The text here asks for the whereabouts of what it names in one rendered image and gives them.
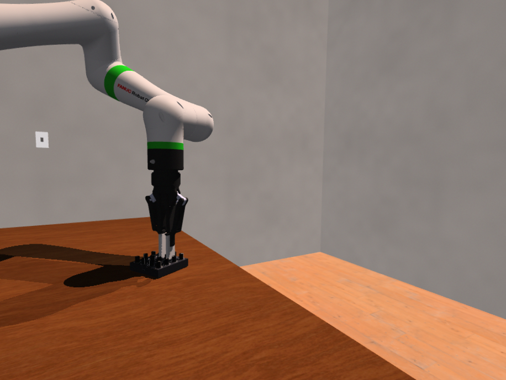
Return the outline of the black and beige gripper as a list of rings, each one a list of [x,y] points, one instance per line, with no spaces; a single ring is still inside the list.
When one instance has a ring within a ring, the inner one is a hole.
[[[151,184],[154,189],[145,199],[149,207],[152,230],[159,234],[159,256],[163,258],[166,254],[166,258],[171,259],[175,255],[175,233],[182,229],[188,198],[181,196],[179,172],[152,172]]]

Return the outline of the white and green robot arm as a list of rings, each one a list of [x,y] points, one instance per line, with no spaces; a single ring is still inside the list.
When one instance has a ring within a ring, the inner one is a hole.
[[[161,90],[122,64],[118,21],[102,1],[0,4],[0,50],[61,44],[82,46],[86,76],[96,90],[143,111],[148,170],[183,170],[183,136],[200,142],[211,135],[214,122],[205,108]]]

